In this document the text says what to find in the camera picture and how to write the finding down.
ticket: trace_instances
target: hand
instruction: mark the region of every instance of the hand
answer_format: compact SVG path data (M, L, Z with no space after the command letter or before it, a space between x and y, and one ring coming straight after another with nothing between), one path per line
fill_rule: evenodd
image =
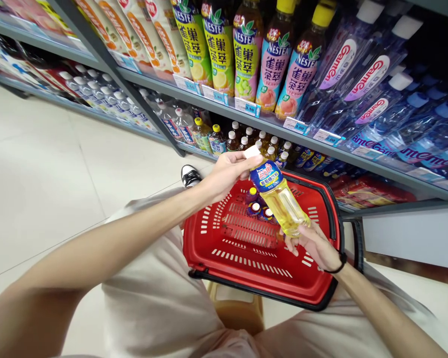
M340 267L341 261L338 251L331 245L317 223L311 221L310 227L300 225L299 232L301 235L298 239L285 236L285 244L290 252L297 256L299 252L296 246L301 245L321 269L335 271Z
M244 152L225 152L219 156L213 171L196 187L204 190L210 203L221 201L238 179L245 180L249 170L262 163L261 155L246 159Z

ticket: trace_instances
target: black and white sneaker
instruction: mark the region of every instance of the black and white sneaker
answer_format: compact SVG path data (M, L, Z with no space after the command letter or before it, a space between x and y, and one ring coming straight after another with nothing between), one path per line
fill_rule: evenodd
M198 170L190 165L185 165L181 168L181 179L185 188L195 186L202 180Z

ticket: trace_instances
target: yellow drink bottle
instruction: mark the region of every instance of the yellow drink bottle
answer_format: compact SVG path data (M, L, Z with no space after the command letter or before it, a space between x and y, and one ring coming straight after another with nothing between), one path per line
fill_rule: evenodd
M255 145L244 152L246 158L259 154ZM300 208L287 180L274 162L264 158L260 165L251 169L250 179L287 236L299 237L299 225L310 226L310 218Z

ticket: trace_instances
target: bracelet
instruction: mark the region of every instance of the bracelet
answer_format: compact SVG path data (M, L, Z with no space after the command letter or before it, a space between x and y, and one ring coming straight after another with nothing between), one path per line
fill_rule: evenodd
M340 271L342 271L342 268L343 268L343 267L345 266L345 264L347 263L347 255L346 255L346 253L343 253L342 255L340 255L340 260L342 261L342 265L340 265L339 268L337 268L335 271L327 271L327 270L324 270L324 272L334 274L334 273L339 273Z

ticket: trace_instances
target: tiled floor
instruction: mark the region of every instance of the tiled floor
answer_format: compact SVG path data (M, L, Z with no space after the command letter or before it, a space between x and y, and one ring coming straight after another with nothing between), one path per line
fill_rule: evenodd
M0 292L63 242L101 224L132 199L181 185L192 164L162 144L0 88ZM379 268L448 328L448 285ZM95 288L75 313L64 354L104 356L103 300ZM299 309L265 300L267 326Z

